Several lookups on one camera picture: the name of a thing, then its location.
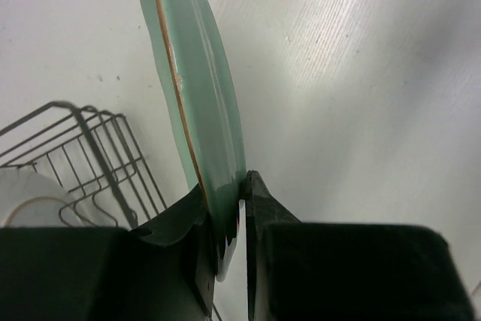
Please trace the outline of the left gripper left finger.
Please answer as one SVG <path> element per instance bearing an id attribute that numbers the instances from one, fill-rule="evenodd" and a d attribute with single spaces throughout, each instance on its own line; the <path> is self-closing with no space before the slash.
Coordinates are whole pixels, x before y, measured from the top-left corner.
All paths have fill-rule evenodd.
<path id="1" fill-rule="evenodd" d="M 209 320 L 210 217 L 193 188 L 136 229 L 3 228 L 3 320 Z"/>

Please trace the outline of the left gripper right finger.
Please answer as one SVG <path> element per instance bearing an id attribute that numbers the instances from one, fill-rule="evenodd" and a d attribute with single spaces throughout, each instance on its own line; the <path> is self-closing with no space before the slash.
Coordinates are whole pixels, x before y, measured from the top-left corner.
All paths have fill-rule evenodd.
<path id="1" fill-rule="evenodd" d="M 303 223 L 244 187 L 251 320 L 473 320 L 446 240 L 417 225 Z"/>

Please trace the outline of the red and teal plate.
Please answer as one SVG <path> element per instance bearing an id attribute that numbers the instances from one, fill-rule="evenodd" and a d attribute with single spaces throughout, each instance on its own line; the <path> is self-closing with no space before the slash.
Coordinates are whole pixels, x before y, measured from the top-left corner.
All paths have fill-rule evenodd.
<path id="1" fill-rule="evenodd" d="M 2 227 L 80 227 L 74 198 L 56 181 L 35 171 L 1 170 Z"/>

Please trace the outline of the green flower plate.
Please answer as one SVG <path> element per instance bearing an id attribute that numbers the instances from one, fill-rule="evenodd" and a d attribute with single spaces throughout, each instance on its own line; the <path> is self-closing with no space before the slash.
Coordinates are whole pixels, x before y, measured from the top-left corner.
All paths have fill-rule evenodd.
<path id="1" fill-rule="evenodd" d="M 216 277 L 234 253 L 247 175 L 240 112 L 208 0 L 140 0 L 175 144 L 189 188 L 213 227 Z"/>

